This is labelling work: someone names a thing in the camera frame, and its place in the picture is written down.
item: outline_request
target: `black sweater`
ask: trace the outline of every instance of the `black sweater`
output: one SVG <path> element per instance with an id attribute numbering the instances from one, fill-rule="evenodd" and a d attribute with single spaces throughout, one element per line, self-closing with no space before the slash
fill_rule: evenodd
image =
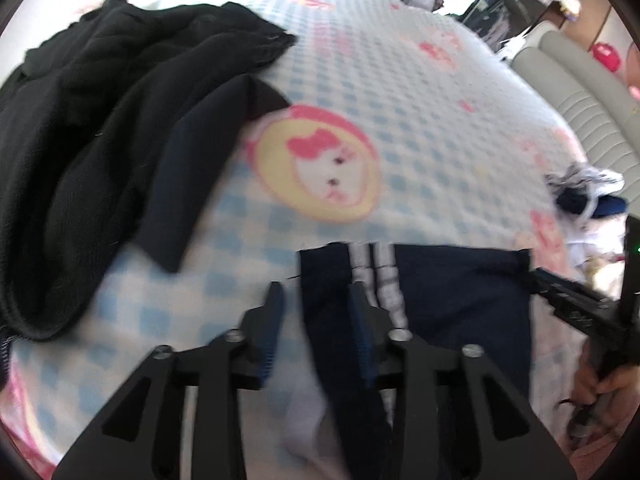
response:
<path id="1" fill-rule="evenodd" d="M 134 234 L 174 126 L 294 41 L 237 4 L 106 0 L 29 51 L 0 89 L 0 323 L 47 339 L 77 319 Z"/>

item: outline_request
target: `silver screw head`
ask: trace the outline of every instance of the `silver screw head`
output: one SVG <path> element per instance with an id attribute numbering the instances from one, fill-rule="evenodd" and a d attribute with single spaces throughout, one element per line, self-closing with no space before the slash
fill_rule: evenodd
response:
<path id="1" fill-rule="evenodd" d="M 228 330 L 226 332 L 225 339 L 229 343 L 239 343 L 241 341 L 244 341 L 244 334 L 237 328 L 232 328 L 231 330 Z"/>
<path id="2" fill-rule="evenodd" d="M 484 349 L 480 345 L 464 345 L 462 347 L 462 353 L 467 357 L 475 359 L 484 355 Z"/>
<path id="3" fill-rule="evenodd" d="M 156 347 L 154 359 L 168 359 L 174 353 L 169 345 L 160 345 Z"/>
<path id="4" fill-rule="evenodd" d="M 404 328 L 395 328 L 389 331 L 389 339 L 391 341 L 404 342 L 409 341 L 414 335 Z"/>

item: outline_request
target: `pile of clothes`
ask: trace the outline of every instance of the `pile of clothes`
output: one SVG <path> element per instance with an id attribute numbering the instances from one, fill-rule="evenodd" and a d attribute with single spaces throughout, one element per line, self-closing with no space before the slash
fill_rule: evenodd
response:
<path id="1" fill-rule="evenodd" d="M 594 168 L 582 162 L 572 164 L 564 175 L 548 174 L 546 183 L 556 197 L 558 216 L 564 231 L 568 257 L 590 285 L 598 283 L 597 274 L 610 264 L 624 269 L 623 259 L 627 202 L 615 193 L 625 180 L 615 171 Z M 609 269 L 605 274 L 611 275 Z M 619 294 L 622 273 L 606 279 L 598 288 Z"/>
<path id="2" fill-rule="evenodd" d="M 177 271 L 246 120 L 296 38 L 233 3 L 106 0 L 0 89 L 0 336 L 58 336 L 134 238 Z"/>

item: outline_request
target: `blue and white checkered bedsheet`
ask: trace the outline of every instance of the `blue and white checkered bedsheet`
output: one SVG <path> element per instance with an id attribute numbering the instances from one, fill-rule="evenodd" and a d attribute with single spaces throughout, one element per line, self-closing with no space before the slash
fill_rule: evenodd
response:
<path id="1" fill-rule="evenodd" d="M 235 1 L 300 37 L 261 75 L 296 106 L 248 127 L 179 274 L 126 247 L 68 335 L 15 345 L 25 413 L 16 417 L 6 399 L 0 413 L 53 463 L 153 346 L 192 348 L 235 326 L 269 282 L 297 274 L 300 249 L 334 240 L 533 246 L 536 259 L 566 270 L 542 174 L 571 162 L 573 134 L 480 39 L 393 0 Z M 325 155 L 346 161 L 344 186 L 325 188 Z M 557 431 L 554 405 L 568 393 L 578 338 L 543 304 L 532 317 L 531 401 Z M 317 474 L 278 433 L 303 346 L 289 320 L 268 391 L 243 398 L 250 478 Z"/>

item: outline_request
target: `hand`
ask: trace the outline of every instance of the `hand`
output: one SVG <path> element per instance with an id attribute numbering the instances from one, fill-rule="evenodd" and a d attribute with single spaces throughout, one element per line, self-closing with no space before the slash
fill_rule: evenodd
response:
<path id="1" fill-rule="evenodd" d="M 605 413 L 602 422 L 610 428 L 615 428 L 635 410 L 632 399 L 636 396 L 640 368 L 633 365 L 625 365 L 617 368 L 602 381 L 598 382 L 596 370 L 589 362 L 590 345 L 587 340 L 582 346 L 580 365 L 574 376 L 574 390 L 571 400 L 575 404 L 593 404 L 598 394 L 616 392 Z"/>

